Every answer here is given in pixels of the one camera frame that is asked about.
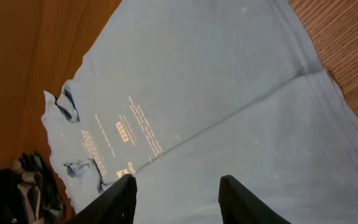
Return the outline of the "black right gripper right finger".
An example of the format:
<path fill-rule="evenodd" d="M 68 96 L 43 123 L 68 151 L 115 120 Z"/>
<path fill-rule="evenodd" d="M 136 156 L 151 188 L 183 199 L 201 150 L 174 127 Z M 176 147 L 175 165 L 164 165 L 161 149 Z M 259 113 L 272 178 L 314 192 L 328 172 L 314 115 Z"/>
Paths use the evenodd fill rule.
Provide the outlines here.
<path fill-rule="evenodd" d="M 220 178 L 218 201 L 224 224 L 290 224 L 232 175 Z"/>

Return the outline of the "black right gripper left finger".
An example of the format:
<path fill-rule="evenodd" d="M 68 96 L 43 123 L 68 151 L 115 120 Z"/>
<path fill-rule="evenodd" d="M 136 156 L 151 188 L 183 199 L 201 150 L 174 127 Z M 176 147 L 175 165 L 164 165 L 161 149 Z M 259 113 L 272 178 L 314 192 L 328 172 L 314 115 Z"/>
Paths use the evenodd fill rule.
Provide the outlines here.
<path fill-rule="evenodd" d="M 125 174 L 67 223 L 133 224 L 136 195 L 135 177 Z"/>

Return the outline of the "light blue printed t-shirt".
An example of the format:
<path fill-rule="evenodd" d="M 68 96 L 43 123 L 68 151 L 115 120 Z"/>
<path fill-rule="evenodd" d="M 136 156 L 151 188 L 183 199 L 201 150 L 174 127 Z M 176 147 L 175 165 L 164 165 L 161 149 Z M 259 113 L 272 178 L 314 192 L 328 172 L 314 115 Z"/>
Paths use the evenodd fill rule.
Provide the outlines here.
<path fill-rule="evenodd" d="M 286 1 L 124 0 L 45 101 L 77 212 L 132 174 L 136 223 L 221 223 L 232 175 L 291 223 L 358 223 L 358 118 Z"/>

